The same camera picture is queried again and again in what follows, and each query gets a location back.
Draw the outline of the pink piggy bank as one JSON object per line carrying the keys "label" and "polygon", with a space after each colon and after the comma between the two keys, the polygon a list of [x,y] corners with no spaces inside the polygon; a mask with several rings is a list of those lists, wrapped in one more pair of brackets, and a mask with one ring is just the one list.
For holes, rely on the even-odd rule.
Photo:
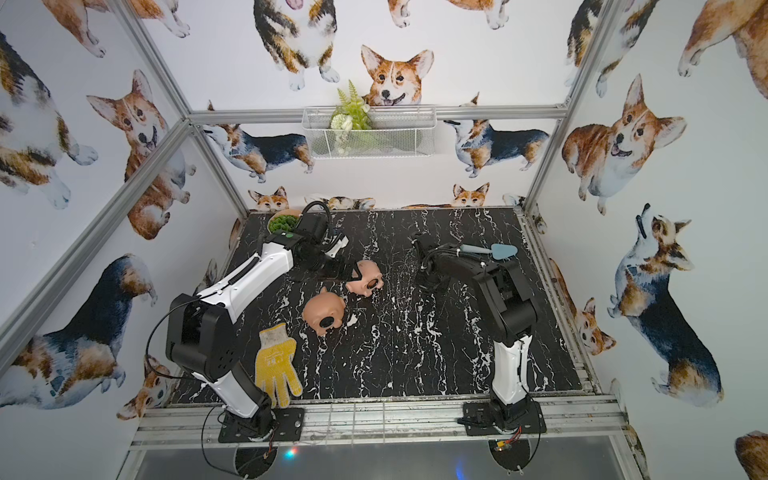
{"label": "pink piggy bank", "polygon": [[345,284],[349,293],[371,297],[375,290],[384,286],[383,275],[376,262],[360,260],[353,271],[353,279]]}
{"label": "pink piggy bank", "polygon": [[319,336],[342,326],[346,304],[342,297],[322,287],[304,306],[302,319]]}

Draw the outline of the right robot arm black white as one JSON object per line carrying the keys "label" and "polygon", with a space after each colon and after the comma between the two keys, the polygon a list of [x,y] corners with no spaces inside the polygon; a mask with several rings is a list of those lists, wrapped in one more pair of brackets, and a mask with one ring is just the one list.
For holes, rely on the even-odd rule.
{"label": "right robot arm black white", "polygon": [[526,408],[528,350],[539,308],[517,258],[518,248],[503,243],[439,245],[426,234],[412,245],[418,258],[416,281],[423,289],[459,283],[474,298],[481,331],[494,346],[492,404],[503,411]]}

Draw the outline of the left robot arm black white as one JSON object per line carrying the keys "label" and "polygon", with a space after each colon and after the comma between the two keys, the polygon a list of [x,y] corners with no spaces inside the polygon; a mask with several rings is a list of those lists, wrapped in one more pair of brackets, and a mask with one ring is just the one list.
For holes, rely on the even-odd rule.
{"label": "left robot arm black white", "polygon": [[269,234],[261,251],[229,275],[195,295],[181,294],[171,303],[166,357],[214,390],[236,417],[271,417],[268,394],[246,373],[237,350],[235,323],[244,310],[293,268],[332,281],[349,281],[361,273],[355,262],[340,254],[348,238],[342,232],[329,233],[332,221],[324,202],[310,202],[293,231]]}

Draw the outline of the pink pot green plant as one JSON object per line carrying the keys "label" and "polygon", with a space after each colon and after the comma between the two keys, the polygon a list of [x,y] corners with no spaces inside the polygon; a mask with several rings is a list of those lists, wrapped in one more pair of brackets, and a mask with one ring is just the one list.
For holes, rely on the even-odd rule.
{"label": "pink pot green plant", "polygon": [[267,231],[270,234],[293,232],[300,221],[301,215],[302,212],[297,209],[278,211],[267,222]]}

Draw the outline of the teal silicone spatula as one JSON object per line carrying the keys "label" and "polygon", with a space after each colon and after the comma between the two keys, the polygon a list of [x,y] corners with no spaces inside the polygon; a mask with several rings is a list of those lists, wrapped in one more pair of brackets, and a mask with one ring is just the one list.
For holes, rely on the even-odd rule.
{"label": "teal silicone spatula", "polygon": [[494,260],[506,260],[517,255],[518,248],[514,245],[492,244],[489,248],[462,244],[459,250],[470,254],[490,255]]}

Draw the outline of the yellow work glove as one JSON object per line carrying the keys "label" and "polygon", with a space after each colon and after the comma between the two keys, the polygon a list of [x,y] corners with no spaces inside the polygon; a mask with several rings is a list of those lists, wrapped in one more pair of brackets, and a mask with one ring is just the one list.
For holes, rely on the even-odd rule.
{"label": "yellow work glove", "polygon": [[255,383],[270,398],[273,408],[284,409],[293,397],[300,397],[303,386],[293,365],[297,342],[279,323],[259,333],[260,349],[255,360]]}

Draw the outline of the green fern plant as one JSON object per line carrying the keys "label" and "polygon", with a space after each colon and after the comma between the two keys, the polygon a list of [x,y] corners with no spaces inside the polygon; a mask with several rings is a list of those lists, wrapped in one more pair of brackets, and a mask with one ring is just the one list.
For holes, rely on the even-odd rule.
{"label": "green fern plant", "polygon": [[340,155],[351,155],[369,146],[372,129],[368,115],[370,106],[359,94],[352,81],[348,91],[337,89],[340,104],[334,110],[329,128],[335,139],[335,148]]}

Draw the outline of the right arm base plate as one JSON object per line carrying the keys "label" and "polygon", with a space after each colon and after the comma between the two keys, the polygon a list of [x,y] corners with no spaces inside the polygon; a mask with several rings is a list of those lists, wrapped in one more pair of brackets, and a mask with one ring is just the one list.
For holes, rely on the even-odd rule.
{"label": "right arm base plate", "polygon": [[464,403],[457,423],[470,437],[512,436],[514,433],[537,435],[547,431],[541,405],[533,400],[513,406],[504,406],[495,400]]}

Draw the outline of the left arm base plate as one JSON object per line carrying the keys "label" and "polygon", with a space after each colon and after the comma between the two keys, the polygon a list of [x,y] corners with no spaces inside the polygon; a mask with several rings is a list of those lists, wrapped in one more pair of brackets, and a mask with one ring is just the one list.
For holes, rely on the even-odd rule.
{"label": "left arm base plate", "polygon": [[301,438],[306,411],[303,408],[261,409],[243,418],[225,410],[218,436],[220,443],[287,441]]}

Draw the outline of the aluminium front rail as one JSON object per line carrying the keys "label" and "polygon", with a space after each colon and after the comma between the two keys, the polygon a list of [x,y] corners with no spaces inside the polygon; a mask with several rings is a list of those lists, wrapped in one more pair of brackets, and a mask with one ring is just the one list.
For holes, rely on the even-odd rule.
{"label": "aluminium front rail", "polygon": [[[307,403],[300,407],[301,434],[296,440],[278,433],[261,440],[237,436],[232,446],[330,446],[394,444],[405,442],[452,442],[502,439],[512,436],[496,428],[482,431],[458,423],[465,416],[466,398],[409,401]],[[546,437],[602,436],[625,429],[627,419],[610,395],[540,397],[543,424],[538,434],[536,420],[523,429],[524,439]],[[219,407],[166,408],[153,410],[141,420],[130,444],[132,450],[196,448],[201,445],[225,448],[219,442],[223,418]]]}

